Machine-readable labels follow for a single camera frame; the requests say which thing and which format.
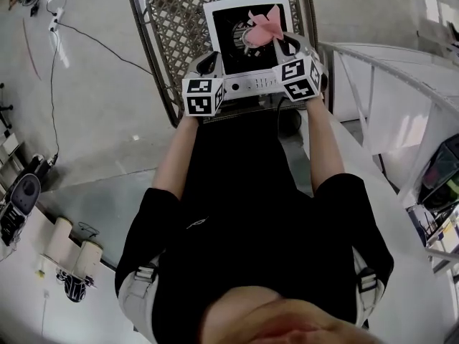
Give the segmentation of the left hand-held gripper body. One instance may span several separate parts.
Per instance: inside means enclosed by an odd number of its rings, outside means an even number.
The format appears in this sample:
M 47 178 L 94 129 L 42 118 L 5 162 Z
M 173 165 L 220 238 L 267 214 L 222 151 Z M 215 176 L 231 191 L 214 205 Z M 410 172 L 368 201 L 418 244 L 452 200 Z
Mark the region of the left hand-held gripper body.
M 215 116 L 224 97 L 222 78 L 186 78 L 182 80 L 186 116 Z

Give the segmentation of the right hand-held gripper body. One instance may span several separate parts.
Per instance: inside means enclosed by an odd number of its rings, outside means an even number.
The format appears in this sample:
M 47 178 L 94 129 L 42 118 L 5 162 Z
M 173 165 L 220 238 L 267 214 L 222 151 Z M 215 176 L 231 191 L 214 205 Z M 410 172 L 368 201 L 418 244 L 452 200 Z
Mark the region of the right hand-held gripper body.
M 328 70 L 314 49 L 307 48 L 307 54 L 298 54 L 272 70 L 291 102 L 318 97 L 328 86 Z

